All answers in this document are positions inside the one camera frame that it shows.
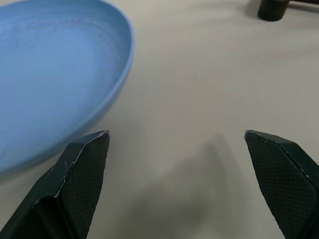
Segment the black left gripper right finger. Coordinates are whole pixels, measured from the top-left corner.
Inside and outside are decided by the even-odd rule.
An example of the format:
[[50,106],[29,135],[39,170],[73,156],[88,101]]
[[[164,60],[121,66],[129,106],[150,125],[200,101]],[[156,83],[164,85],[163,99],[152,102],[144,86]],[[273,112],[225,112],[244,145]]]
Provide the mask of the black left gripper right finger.
[[260,191],[287,239],[319,237],[319,166],[295,142],[254,130],[246,141]]

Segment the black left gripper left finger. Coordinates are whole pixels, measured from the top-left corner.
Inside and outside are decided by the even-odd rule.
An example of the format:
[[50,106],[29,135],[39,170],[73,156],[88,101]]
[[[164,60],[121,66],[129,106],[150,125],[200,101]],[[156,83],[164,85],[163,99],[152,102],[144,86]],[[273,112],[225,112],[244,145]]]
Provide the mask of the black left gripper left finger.
[[0,232],[2,239],[85,239],[99,201],[110,143],[107,130],[65,148]]

